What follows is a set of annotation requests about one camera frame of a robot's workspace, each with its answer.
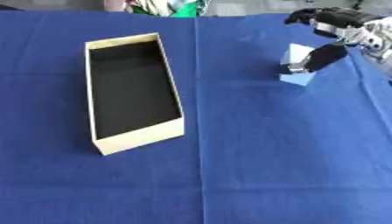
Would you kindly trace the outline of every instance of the table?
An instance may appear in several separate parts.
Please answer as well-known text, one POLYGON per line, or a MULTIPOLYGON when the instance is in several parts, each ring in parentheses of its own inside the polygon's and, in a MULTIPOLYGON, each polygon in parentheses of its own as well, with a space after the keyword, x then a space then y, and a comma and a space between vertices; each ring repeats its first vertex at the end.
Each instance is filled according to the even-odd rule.
POLYGON ((0 13, 0 221, 390 223, 392 88, 353 49, 307 88, 277 80, 285 15, 0 13), (83 43, 159 32, 186 135, 102 157, 83 43))

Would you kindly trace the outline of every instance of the green object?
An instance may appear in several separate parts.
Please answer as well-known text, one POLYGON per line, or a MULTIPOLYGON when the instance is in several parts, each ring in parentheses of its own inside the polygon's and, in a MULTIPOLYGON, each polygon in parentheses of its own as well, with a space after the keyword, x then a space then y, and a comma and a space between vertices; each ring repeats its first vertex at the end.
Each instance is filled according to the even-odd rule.
MULTIPOLYGON (((147 14, 152 15, 148 11, 143 10, 143 8, 132 5, 133 12, 136 14, 147 14)), ((171 14, 174 18, 195 18, 197 16, 198 4, 197 2, 186 3, 183 7, 179 8, 175 13, 171 14)))
POLYGON ((197 16, 198 5, 194 3, 186 3, 183 7, 179 8, 174 14, 171 14, 174 18, 195 18, 197 16))

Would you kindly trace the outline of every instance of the small box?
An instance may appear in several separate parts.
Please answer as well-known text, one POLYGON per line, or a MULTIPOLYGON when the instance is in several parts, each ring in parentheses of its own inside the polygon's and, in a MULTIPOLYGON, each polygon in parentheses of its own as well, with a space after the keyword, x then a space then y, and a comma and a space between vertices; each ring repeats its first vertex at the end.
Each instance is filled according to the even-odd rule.
MULTIPOLYGON (((306 56, 312 52, 314 48, 305 46, 305 45, 297 45, 290 44, 289 49, 284 54, 281 65, 284 64, 292 64, 301 62, 306 56)), ((306 86, 313 79, 316 72, 313 73, 294 73, 294 74, 280 74, 280 81, 289 82, 292 84, 297 84, 299 86, 306 86)))
POLYGON ((184 135, 184 113, 157 33, 86 43, 93 143, 103 155, 184 135))

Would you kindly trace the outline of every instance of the box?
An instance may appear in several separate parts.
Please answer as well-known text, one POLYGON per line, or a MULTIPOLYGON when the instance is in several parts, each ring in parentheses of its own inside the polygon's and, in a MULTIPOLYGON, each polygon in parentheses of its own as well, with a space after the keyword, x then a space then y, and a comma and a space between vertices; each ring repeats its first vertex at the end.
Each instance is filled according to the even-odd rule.
POLYGON ((86 43, 88 112, 103 155, 184 135, 184 113, 157 33, 86 43))
MULTIPOLYGON (((314 48, 305 46, 290 44, 289 49, 282 57, 280 62, 281 65, 299 63, 305 59, 314 48)), ((306 86, 311 82, 316 72, 313 73, 293 73, 293 74, 279 74, 280 81, 285 81, 299 86, 306 86)))

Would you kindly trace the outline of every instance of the blue cloth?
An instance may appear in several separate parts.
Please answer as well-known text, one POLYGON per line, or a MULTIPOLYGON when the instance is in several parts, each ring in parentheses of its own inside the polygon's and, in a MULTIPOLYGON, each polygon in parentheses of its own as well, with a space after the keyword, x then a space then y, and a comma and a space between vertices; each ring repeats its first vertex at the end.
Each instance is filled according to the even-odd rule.
POLYGON ((392 87, 356 50, 306 87, 284 15, 0 13, 1 223, 383 224, 392 220, 392 87), (83 43, 159 32, 186 135, 102 157, 83 43))

